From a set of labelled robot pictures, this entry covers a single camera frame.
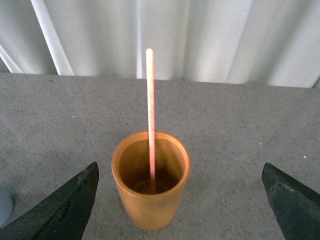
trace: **wooden cup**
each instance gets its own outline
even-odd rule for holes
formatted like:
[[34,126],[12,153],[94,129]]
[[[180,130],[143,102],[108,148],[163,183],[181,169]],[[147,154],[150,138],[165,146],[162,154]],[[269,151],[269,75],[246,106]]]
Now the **wooden cup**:
[[112,157],[112,173],[129,218],[138,228],[164,228],[174,217],[184,192],[191,162],[186,147],[174,136],[155,132],[155,193],[151,193],[148,131],[126,137]]

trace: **cup rim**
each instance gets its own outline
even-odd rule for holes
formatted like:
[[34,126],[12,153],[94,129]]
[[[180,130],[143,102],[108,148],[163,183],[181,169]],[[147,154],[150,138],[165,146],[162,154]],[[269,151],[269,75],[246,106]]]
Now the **cup rim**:
[[182,175],[181,179],[179,180],[179,182],[174,187],[170,188],[169,190],[167,190],[165,192],[155,193],[155,194],[144,194],[144,193],[139,193],[139,192],[133,191],[122,181],[120,175],[116,171],[116,169],[119,168],[119,161],[115,161],[115,159],[119,159],[120,154],[123,153],[124,150],[129,145],[133,144],[134,142],[137,142],[137,139],[138,139],[138,141],[147,140],[148,137],[149,137],[148,131],[143,130],[143,131],[135,132],[135,133],[127,136],[126,138],[124,138],[117,145],[117,147],[114,150],[114,153],[112,156],[112,162],[111,162],[111,169],[112,169],[112,174],[113,174],[115,181],[126,192],[128,192],[129,194],[134,195],[136,197],[139,197],[139,198],[155,199],[155,198],[161,198],[164,195],[171,194],[171,193],[177,191],[181,185],[185,184],[185,182],[188,180],[188,177],[189,177],[189,174],[191,171],[191,161],[190,161],[190,155],[189,155],[187,148],[184,146],[184,144],[178,138],[176,138],[175,136],[173,136],[170,133],[156,130],[155,137],[157,139],[168,139],[169,141],[173,142],[180,149],[181,154],[183,155],[184,165],[185,165],[183,175]]

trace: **dark metal object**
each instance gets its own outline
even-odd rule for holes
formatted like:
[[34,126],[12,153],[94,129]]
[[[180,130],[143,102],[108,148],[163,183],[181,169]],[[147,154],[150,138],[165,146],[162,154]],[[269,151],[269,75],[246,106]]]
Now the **dark metal object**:
[[286,240],[320,240],[320,194],[266,163],[262,181]]
[[99,180],[93,162],[62,187],[0,230],[0,240],[81,240]]

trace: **stick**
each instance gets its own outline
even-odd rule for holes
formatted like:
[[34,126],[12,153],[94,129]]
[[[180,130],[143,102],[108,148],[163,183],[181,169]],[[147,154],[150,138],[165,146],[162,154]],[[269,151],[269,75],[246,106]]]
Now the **stick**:
[[155,62],[154,51],[148,48],[146,54],[146,84],[148,98],[148,130],[149,130],[149,161],[151,192],[156,193],[156,163],[155,163]]

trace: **wooden stick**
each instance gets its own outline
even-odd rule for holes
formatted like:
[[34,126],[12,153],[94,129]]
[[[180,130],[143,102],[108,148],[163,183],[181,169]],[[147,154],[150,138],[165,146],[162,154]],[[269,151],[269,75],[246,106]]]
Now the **wooden stick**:
[[148,48],[146,54],[146,84],[148,98],[148,133],[151,192],[156,193],[156,159],[155,159],[155,62],[154,51]]

